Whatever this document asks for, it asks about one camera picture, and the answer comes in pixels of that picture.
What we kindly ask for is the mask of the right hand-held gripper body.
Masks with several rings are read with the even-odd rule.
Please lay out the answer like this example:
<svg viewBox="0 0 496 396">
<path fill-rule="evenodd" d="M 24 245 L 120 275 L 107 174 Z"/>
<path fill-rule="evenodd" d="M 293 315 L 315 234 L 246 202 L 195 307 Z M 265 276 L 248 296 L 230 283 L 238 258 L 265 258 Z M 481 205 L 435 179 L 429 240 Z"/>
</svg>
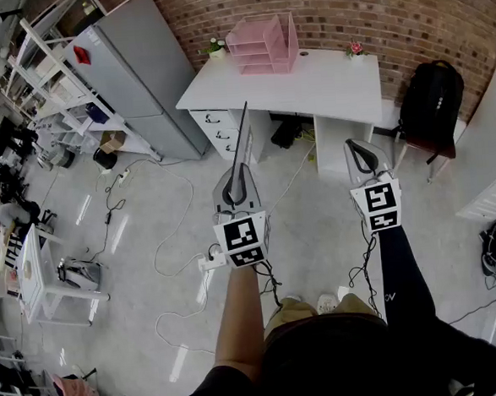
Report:
<svg viewBox="0 0 496 396">
<path fill-rule="evenodd" d="M 377 157 L 376 172 L 361 173 L 355 167 L 348 141 L 358 141 Z M 386 153 L 375 145 L 359 139 L 344 143 L 347 170 L 352 183 L 350 194 L 368 233 L 401 225 L 401 188 Z"/>
</svg>

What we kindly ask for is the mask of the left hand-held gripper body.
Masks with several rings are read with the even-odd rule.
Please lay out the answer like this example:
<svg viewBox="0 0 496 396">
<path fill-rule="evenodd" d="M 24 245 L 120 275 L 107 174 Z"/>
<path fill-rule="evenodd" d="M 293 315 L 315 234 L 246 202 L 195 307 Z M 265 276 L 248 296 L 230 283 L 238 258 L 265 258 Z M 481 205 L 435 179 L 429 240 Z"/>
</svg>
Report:
<svg viewBox="0 0 496 396">
<path fill-rule="evenodd" d="M 270 240 L 270 222 L 249 166 L 248 198 L 239 205 L 232 204 L 228 198 L 230 171 L 235 171 L 238 165 L 226 171 L 212 193 L 216 220 L 214 232 L 222 254 L 235 269 L 266 263 Z"/>
</svg>

